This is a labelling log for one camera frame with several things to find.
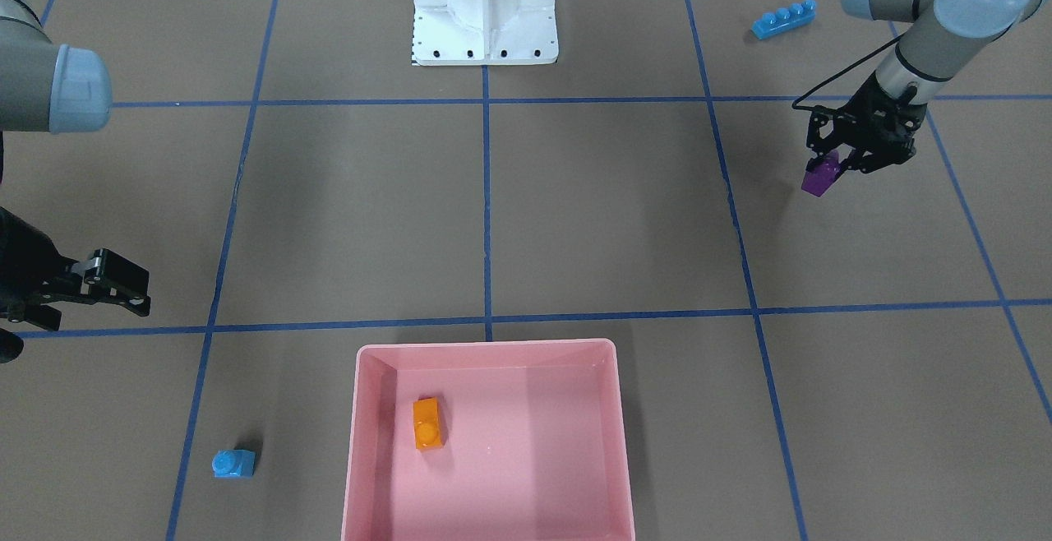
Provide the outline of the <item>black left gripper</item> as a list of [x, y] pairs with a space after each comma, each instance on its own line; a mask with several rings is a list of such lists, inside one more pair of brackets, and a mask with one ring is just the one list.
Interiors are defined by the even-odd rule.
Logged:
[[805, 164], [805, 172], [818, 171], [839, 146], [852, 152], [839, 163], [838, 175], [849, 171], [874, 173], [908, 162], [916, 155], [916, 132], [927, 113], [927, 105], [913, 102], [917, 95], [914, 83], [899, 96], [891, 96], [877, 81], [865, 81], [842, 107], [808, 107], [805, 146], [813, 156]]

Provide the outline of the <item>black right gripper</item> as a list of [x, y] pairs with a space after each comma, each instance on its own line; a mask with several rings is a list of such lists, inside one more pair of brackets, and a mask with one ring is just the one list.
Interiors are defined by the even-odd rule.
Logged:
[[[83, 294], [79, 276], [89, 286], [120, 294]], [[1, 209], [2, 317], [11, 323], [58, 330], [62, 312], [50, 304], [59, 302], [109, 304], [147, 317], [153, 302], [147, 295], [148, 281], [146, 268], [109, 249], [93, 251], [85, 261], [75, 263], [60, 255], [48, 235]]]

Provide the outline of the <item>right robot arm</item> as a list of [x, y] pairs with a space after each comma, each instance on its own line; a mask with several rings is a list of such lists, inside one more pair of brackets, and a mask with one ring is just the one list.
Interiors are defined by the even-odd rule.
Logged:
[[[26, 0], [1, 0], [1, 129], [52, 134], [105, 128], [113, 106], [108, 67], [94, 51], [55, 44]], [[58, 330], [58, 303], [150, 315], [150, 274], [100, 248], [84, 261], [61, 255], [48, 235], [1, 211], [1, 317]]]

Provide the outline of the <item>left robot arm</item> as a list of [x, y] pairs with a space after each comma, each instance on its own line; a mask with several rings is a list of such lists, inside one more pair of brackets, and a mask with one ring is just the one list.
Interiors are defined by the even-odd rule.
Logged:
[[838, 108], [813, 106], [805, 144], [808, 175], [834, 182], [874, 173], [916, 154], [928, 105], [980, 51], [1050, 0], [841, 0], [856, 19], [901, 21], [907, 31]]

